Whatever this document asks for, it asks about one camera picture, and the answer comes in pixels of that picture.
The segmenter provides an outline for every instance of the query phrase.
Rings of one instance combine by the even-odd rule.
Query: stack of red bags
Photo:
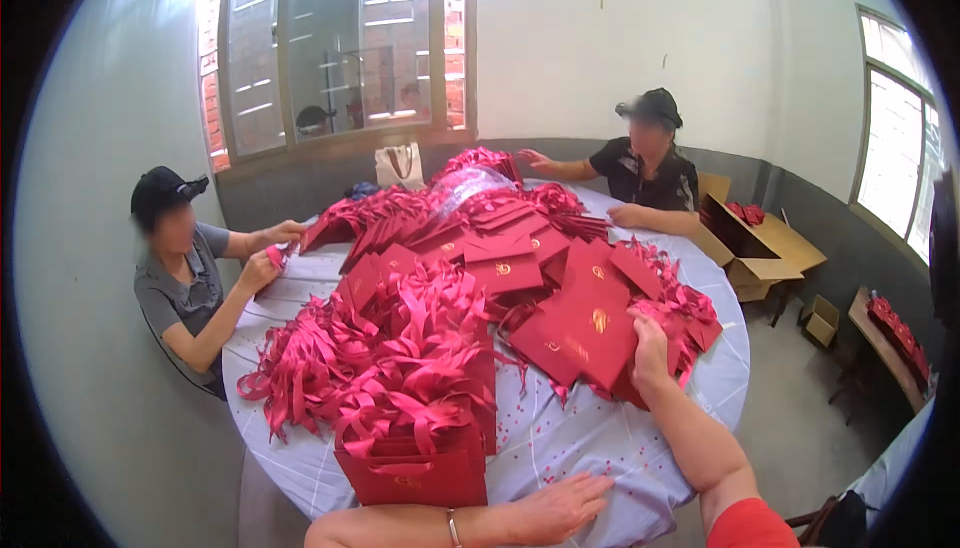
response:
[[[747,204],[746,206],[741,206],[739,202],[727,202],[726,208],[736,215],[740,221],[747,224],[751,228],[763,223],[763,218],[766,217],[766,213],[763,212],[763,209],[756,204]]]
[[[893,311],[890,302],[879,295],[874,295],[867,301],[867,314],[906,363],[919,390],[926,392],[930,380],[930,366],[927,364],[923,347],[917,338],[913,337],[910,328]]]
[[[454,170],[486,158],[479,150]],[[245,398],[265,399],[271,434],[285,440],[285,422],[315,434],[318,422],[332,426],[361,504],[486,503],[494,360],[512,362],[493,350],[488,323],[510,333],[561,398],[582,378],[640,408],[629,305],[663,326],[681,383],[720,333],[710,300],[677,281],[676,263],[636,241],[610,245],[610,224],[583,216],[560,184],[501,184],[448,212],[459,196],[448,182],[458,177],[324,211],[300,250],[355,239],[340,285],[329,302],[315,298],[271,329],[257,371],[238,382]]]
[[[559,291],[536,304],[535,312],[508,342],[551,377],[566,402],[582,378],[601,398],[646,405],[631,382],[637,334],[632,306],[654,318],[667,336],[667,368],[683,386],[699,353],[723,331],[708,297],[681,284],[665,253],[636,240],[570,243],[557,277]]]
[[[436,185],[440,180],[455,171],[471,167],[486,167],[498,172],[511,182],[523,184],[523,175],[521,175],[521,170],[517,166],[517,158],[510,152],[494,152],[484,146],[478,146],[474,149],[464,150],[448,160],[443,170],[435,174],[430,180],[430,185]]]
[[[334,456],[361,504],[487,504],[496,454],[495,358],[474,277],[424,267],[394,244],[366,254],[326,303],[270,329],[256,371],[237,382],[283,424],[335,431]],[[450,483],[456,478],[458,483]]]

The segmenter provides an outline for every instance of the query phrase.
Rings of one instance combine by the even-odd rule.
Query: silver bracelet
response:
[[[453,548],[464,548],[457,537],[457,525],[453,522],[453,508],[446,510],[446,522],[450,526],[450,538],[453,540]]]

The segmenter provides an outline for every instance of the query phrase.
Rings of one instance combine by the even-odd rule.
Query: round table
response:
[[[591,190],[570,189],[596,217],[606,217],[608,208],[620,204]],[[614,228],[612,234],[616,239],[635,235],[656,244],[671,259],[679,259],[679,280],[713,300],[724,330],[697,360],[685,391],[711,417],[735,429],[750,377],[750,343],[724,271],[687,238],[621,228]],[[243,399],[234,385],[241,375],[257,368],[257,349],[263,347],[267,329],[293,319],[310,295],[323,299],[330,295],[349,250],[348,243],[335,243],[294,256],[282,276],[246,305],[236,331],[223,346],[223,381],[243,440],[270,479],[309,518],[357,504],[350,482],[333,458],[332,432],[318,437],[301,426],[287,425],[289,443],[276,437],[268,442],[262,401]],[[511,353],[499,341],[496,349]],[[672,511],[690,502],[694,491],[649,412],[625,402],[607,402],[582,383],[573,386],[561,409],[546,375],[534,366],[529,368],[527,391],[522,395],[517,369],[498,366],[496,403],[502,447],[487,458],[490,504],[517,500],[549,481],[580,471],[606,472],[616,481],[607,496],[609,506],[565,545],[625,546],[651,542],[676,529]]]

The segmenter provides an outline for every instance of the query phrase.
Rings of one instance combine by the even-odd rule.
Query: clear plastic wrap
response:
[[[518,191],[517,185],[509,178],[487,167],[454,170],[438,179],[431,188],[431,191],[438,195],[446,195],[437,207],[436,216],[445,219],[471,196],[488,190],[503,189]]]

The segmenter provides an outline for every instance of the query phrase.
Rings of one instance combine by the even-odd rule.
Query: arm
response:
[[[273,227],[251,233],[230,231],[229,239],[222,253],[218,254],[214,250],[213,255],[224,258],[250,258],[252,254],[259,253],[273,244],[299,241],[304,230],[306,230],[306,225],[287,219]]]
[[[595,180],[599,176],[599,173],[594,170],[589,160],[561,162],[547,158],[532,149],[522,149],[517,155],[529,163],[537,173],[542,173],[563,182],[588,182],[589,180]]]
[[[495,506],[456,508],[453,522],[464,548],[549,546],[565,542],[607,506],[608,477],[580,473],[526,498]],[[438,506],[362,506],[336,510],[310,525],[304,548],[450,548],[447,509]]]
[[[265,253],[253,254],[246,261],[236,285],[197,337],[179,320],[169,325],[160,337],[191,369],[200,374],[206,373],[224,344],[234,334],[247,302],[279,273]]]
[[[671,235],[692,236],[697,232],[700,213],[686,210],[660,210],[639,204],[621,204],[606,211],[618,228],[642,228]]]
[[[700,494],[703,530],[709,536],[727,507],[745,498],[760,498],[754,470],[734,435],[687,398],[667,373],[663,329],[638,311],[630,314],[636,317],[633,328],[639,338],[633,385],[650,408],[683,477]]]

